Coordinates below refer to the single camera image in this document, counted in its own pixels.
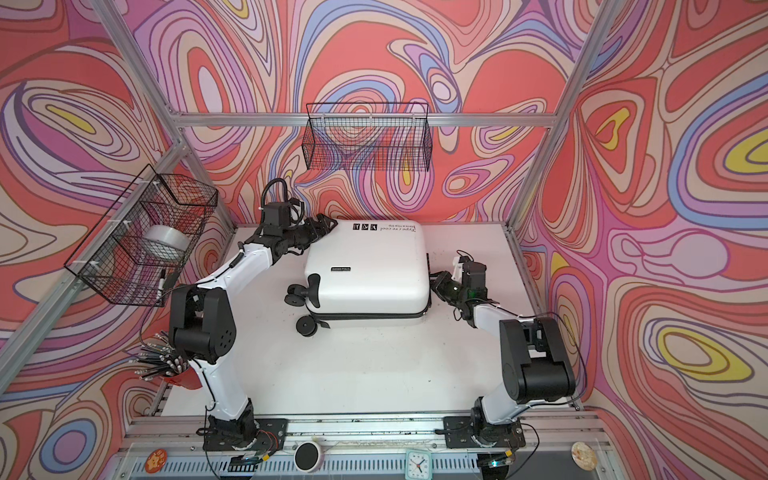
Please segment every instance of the psychedelic wallpaper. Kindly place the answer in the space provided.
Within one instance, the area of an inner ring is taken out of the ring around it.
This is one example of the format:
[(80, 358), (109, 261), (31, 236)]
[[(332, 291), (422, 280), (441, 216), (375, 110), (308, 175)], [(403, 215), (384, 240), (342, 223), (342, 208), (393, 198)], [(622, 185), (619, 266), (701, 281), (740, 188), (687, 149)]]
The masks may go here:
[(531, 111), (552, 112), (597, 8), (573, 0), (118, 4), (183, 112), (301, 112), (311, 101), (368, 96), (423, 99), (438, 112), (504, 111), (536, 99)]
[(768, 478), (768, 3), (627, 2), (527, 200), (630, 477)]
[[(0, 348), (80, 239), (169, 148), (88, 0), (0, 1)], [(227, 237), (207, 225), (187, 278)], [(0, 478), (95, 478), (157, 386), (127, 363), (142, 318), (85, 290), (0, 396)]]
[(259, 220), (263, 186), (288, 179), (308, 214), (421, 222), (506, 220), (542, 127), (458, 127), (453, 152), (437, 144), (425, 171), (307, 170), (301, 128), (189, 127), (187, 138), (235, 224)]
[[(315, 101), (425, 101), (432, 112), (552, 112), (590, 2), (120, 4), (182, 112), (302, 112)], [(422, 222), (506, 220), (543, 129), (441, 127), (428, 173), (305, 172), (301, 128), (196, 127), (187, 137), (237, 224), (275, 175), (313, 213)]]

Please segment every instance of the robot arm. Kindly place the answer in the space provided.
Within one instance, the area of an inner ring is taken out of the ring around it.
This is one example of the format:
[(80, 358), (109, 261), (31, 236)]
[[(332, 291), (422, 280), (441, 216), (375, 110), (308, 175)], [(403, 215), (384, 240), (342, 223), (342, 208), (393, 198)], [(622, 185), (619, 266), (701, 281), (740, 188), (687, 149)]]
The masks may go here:
[[(502, 383), (480, 397), (472, 410), (475, 437), (492, 437), (493, 425), (508, 425), (532, 406), (572, 396), (573, 369), (557, 321), (547, 316), (524, 319), (488, 298), (485, 265), (462, 256), (453, 274), (432, 274), (432, 291), (454, 306), (471, 327), (500, 340)], [(543, 353), (531, 357), (531, 351)]]
[(238, 244), (234, 258), (206, 278), (180, 286), (171, 294), (170, 345), (190, 363), (213, 396), (213, 406), (207, 409), (210, 428), (206, 443), (213, 435), (211, 442), (246, 449), (256, 438), (251, 401), (240, 387), (234, 359), (228, 355), (237, 336), (230, 298), (291, 248), (300, 254), (337, 225), (322, 214), (302, 220), (303, 205), (302, 213), (296, 213), (299, 205), (296, 199), (266, 204), (262, 223), (251, 238)]

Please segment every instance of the black wire basket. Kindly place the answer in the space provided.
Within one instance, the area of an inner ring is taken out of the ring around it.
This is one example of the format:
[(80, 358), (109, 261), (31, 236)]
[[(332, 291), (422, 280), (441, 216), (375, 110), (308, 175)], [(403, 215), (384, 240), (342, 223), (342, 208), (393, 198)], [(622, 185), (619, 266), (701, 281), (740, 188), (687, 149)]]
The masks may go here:
[(178, 280), (218, 203), (215, 187), (186, 175), (152, 169), (146, 181), (141, 179), (143, 172), (121, 197), (126, 198), (132, 187), (144, 190), (96, 252), (85, 261), (72, 261), (101, 221), (65, 262), (67, 270), (109, 303), (162, 306), (164, 293)]
[(429, 171), (432, 133), (422, 102), (306, 105), (307, 170)]

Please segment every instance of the analog clock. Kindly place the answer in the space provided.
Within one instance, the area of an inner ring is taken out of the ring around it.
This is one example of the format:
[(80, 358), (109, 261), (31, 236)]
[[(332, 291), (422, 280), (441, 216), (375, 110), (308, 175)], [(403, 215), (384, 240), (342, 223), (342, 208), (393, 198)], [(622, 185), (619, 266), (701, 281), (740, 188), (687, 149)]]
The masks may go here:
[(406, 451), (406, 480), (432, 480), (432, 454)]

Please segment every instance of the table surface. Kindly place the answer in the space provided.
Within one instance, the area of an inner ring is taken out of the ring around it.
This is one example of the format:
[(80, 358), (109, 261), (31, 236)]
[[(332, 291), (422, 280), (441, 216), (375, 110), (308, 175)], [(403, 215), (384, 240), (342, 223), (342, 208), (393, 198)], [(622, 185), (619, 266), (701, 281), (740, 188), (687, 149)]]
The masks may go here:
[[(452, 270), (455, 250), (488, 266), (488, 295), (515, 313), (531, 315), (502, 225), (425, 225), (432, 272)], [(237, 241), (253, 228), (240, 228)], [(467, 410), (502, 380), (498, 339), (456, 322), (453, 308), (432, 295), (432, 308), (416, 326), (296, 331), (304, 308), (286, 305), (291, 283), (306, 284), (306, 256), (286, 255), (230, 299), (243, 390), (257, 415), (440, 412)], [(203, 387), (172, 388), (163, 415), (203, 415)]]

